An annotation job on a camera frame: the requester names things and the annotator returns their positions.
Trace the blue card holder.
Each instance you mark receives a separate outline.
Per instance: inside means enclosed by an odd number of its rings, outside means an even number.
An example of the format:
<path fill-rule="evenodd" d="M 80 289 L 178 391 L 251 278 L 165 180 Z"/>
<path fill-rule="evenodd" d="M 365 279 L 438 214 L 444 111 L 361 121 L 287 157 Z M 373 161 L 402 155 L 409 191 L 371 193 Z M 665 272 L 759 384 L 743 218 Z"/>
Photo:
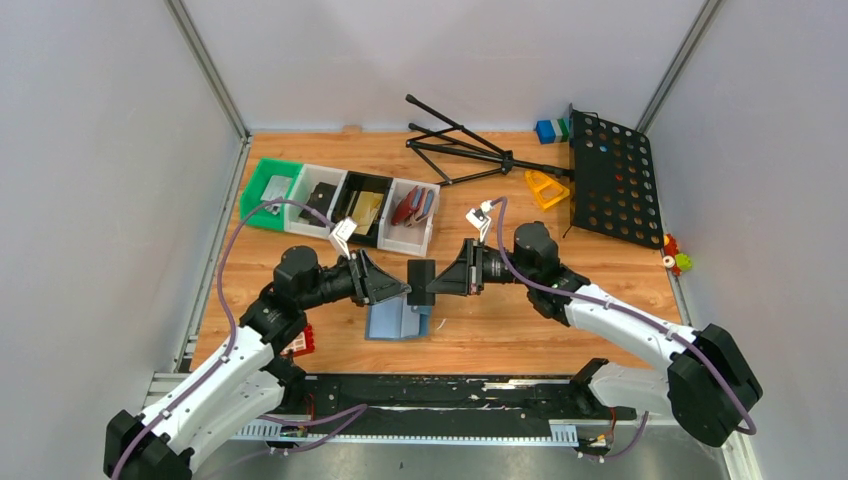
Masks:
<path fill-rule="evenodd" d="M 435 196 L 436 192 L 434 190 L 421 187 L 419 208 L 406 222 L 404 222 L 404 225 L 407 227 L 413 227 L 421 222 L 425 222 L 431 215 Z"/>
<path fill-rule="evenodd" d="M 364 338 L 378 341 L 405 341 L 429 335 L 432 306 L 409 305 L 397 297 L 367 308 Z"/>

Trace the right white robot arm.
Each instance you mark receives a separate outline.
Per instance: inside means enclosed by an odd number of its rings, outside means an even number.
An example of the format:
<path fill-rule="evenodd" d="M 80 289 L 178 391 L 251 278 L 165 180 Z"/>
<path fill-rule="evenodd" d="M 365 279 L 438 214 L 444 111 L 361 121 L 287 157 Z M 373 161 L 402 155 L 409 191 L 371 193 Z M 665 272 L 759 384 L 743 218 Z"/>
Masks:
<path fill-rule="evenodd" d="M 755 434 L 750 412 L 763 389 L 729 331 L 676 324 L 616 299 L 560 261 L 543 223 L 520 225 L 510 251 L 465 240 L 426 290 L 472 296 L 488 284 L 521 284 L 542 317 L 600 336 L 647 363 L 645 369 L 604 359 L 587 365 L 586 380 L 570 392 L 580 415 L 596 417 L 608 407 L 657 413 L 712 447 L 734 432 Z"/>

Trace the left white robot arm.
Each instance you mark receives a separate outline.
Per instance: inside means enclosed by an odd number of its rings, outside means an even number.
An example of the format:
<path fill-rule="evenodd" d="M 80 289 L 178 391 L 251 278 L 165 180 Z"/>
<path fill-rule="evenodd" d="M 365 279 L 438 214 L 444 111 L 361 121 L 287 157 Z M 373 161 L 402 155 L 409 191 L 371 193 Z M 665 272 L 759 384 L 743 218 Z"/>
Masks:
<path fill-rule="evenodd" d="M 312 248 L 289 248 L 213 356 L 141 413 L 122 410 L 110 420 L 104 473 L 111 479 L 192 478 L 260 415 L 304 405 L 305 373 L 282 351 L 305 329 L 307 310 L 344 299 L 373 306 L 411 290 L 364 250 L 325 267 Z"/>

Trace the white bin with card holders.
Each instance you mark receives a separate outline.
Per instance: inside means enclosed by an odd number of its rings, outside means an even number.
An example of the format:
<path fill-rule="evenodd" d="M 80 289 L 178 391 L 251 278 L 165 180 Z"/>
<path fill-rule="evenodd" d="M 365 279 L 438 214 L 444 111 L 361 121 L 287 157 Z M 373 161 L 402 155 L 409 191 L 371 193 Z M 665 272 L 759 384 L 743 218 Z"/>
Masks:
<path fill-rule="evenodd" d="M 410 219 L 397 224 L 392 220 L 398 208 L 410 193 L 419 197 L 421 207 Z M 425 257 L 434 231 L 434 221 L 439 209 L 440 187 L 436 184 L 393 178 L 385 195 L 378 221 L 377 249 Z"/>

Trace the red card holder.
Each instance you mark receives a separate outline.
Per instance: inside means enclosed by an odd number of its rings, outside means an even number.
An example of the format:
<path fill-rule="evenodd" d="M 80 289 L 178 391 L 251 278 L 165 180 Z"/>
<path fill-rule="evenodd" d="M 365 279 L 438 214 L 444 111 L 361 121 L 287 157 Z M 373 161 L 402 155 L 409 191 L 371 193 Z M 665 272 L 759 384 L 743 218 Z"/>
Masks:
<path fill-rule="evenodd" d="M 406 222 L 418 210 L 420 197 L 421 188 L 415 186 L 396 206 L 391 217 L 391 224 L 397 226 Z"/>

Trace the black cards stack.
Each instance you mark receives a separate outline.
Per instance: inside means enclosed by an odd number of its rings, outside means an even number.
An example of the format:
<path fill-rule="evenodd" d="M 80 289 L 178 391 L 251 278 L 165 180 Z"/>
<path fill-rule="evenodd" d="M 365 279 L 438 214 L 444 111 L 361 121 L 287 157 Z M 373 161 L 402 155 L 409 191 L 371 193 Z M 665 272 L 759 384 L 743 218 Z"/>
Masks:
<path fill-rule="evenodd" d="M 337 189 L 336 184 L 331 184 L 327 182 L 319 182 L 316 184 L 314 189 L 311 191 L 306 205 L 319 211 L 322 215 L 329 218 L 329 210 L 332 203 L 332 199 L 335 195 Z M 300 220 L 307 222 L 310 225 L 314 226 L 323 226 L 324 223 L 315 217 L 312 213 L 306 210 L 302 210 L 298 216 Z"/>

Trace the white bin with black cards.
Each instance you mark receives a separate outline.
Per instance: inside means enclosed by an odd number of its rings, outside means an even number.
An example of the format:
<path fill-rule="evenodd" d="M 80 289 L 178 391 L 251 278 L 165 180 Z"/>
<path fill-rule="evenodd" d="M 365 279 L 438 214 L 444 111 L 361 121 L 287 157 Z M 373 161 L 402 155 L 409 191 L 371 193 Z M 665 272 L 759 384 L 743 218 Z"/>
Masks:
<path fill-rule="evenodd" d="M 304 164 L 287 198 L 305 204 L 330 219 L 346 176 L 346 170 Z M 316 238 L 329 235 L 329 227 L 297 205 L 284 204 L 283 215 L 286 233 Z"/>

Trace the silver cards stack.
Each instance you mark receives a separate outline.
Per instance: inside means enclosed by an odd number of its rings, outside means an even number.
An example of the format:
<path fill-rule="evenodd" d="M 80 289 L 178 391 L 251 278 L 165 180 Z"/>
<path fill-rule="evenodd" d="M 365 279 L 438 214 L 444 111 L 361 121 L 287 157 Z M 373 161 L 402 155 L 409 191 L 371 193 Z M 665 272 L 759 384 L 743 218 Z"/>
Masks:
<path fill-rule="evenodd" d="M 293 182 L 292 177 L 284 175 L 272 175 L 262 192 L 260 200 L 268 202 L 277 198 L 284 198 Z"/>

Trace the red toy brick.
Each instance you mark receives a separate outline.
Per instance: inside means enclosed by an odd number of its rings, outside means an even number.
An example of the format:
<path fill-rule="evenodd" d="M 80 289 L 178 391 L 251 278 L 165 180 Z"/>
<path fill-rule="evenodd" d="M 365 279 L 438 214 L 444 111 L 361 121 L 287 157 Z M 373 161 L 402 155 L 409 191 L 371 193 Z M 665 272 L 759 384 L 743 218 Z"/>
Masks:
<path fill-rule="evenodd" d="M 311 324 L 307 324 L 304 330 L 282 350 L 281 354 L 287 357 L 298 357 L 314 353 L 315 349 L 314 330 Z"/>

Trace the black plastic bin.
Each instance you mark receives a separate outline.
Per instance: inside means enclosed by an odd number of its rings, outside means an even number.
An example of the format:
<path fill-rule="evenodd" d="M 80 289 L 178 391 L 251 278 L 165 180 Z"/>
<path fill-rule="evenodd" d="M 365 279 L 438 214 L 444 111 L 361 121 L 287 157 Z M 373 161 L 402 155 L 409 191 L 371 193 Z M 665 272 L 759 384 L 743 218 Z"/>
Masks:
<path fill-rule="evenodd" d="M 348 171 L 338 188 L 338 198 L 331 210 L 331 220 L 349 217 L 356 224 L 348 242 L 376 248 L 381 218 L 389 200 L 390 177 Z"/>

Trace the yellow triangle toy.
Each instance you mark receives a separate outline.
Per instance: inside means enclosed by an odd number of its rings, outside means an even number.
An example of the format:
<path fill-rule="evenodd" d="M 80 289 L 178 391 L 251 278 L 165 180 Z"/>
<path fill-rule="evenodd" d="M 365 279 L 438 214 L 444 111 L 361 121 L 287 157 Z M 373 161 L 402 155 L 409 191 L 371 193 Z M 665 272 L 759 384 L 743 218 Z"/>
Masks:
<path fill-rule="evenodd" d="M 571 191 L 553 177 L 538 171 L 525 171 L 524 179 L 534 202 L 542 211 L 548 211 L 570 197 Z"/>

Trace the green plastic bin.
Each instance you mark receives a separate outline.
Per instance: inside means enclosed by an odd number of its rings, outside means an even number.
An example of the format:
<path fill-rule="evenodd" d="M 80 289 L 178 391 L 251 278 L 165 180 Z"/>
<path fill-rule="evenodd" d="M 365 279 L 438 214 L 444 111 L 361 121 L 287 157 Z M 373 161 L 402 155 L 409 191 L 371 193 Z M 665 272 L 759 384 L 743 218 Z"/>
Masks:
<path fill-rule="evenodd" d="M 302 163 L 262 158 L 241 194 L 239 219 L 243 220 L 251 211 L 262 205 L 263 208 L 252 215 L 247 224 L 256 228 L 282 232 L 285 221 L 284 204 L 265 205 L 265 202 L 287 198 L 302 169 Z"/>

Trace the blue green toy blocks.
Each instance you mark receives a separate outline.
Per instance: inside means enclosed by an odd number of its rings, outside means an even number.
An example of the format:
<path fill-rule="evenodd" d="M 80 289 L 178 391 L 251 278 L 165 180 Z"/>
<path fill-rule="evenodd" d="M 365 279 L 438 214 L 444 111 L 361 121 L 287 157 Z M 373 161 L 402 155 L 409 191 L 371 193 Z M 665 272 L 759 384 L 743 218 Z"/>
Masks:
<path fill-rule="evenodd" d="M 539 120 L 534 132 L 542 145 L 567 143 L 571 138 L 571 122 L 567 118 Z"/>

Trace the black perforated music desk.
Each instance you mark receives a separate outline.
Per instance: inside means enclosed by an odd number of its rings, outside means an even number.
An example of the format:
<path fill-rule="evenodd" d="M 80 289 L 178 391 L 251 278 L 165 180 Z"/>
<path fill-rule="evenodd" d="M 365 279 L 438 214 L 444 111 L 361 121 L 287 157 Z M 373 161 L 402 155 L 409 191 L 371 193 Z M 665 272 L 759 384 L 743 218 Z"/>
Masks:
<path fill-rule="evenodd" d="M 574 227 L 659 250 L 664 231 L 648 137 L 595 112 L 569 113 Z"/>

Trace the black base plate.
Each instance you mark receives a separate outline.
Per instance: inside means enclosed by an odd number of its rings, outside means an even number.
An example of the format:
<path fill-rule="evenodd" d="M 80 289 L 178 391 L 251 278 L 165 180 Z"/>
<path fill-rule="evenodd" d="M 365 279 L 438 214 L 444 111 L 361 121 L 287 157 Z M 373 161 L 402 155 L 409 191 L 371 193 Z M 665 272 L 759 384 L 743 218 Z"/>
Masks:
<path fill-rule="evenodd" d="M 603 406 L 572 375 L 341 374 L 305 376 L 274 412 L 317 420 L 365 405 L 342 437 L 368 439 L 541 439 L 551 426 L 605 428 L 637 418 Z"/>

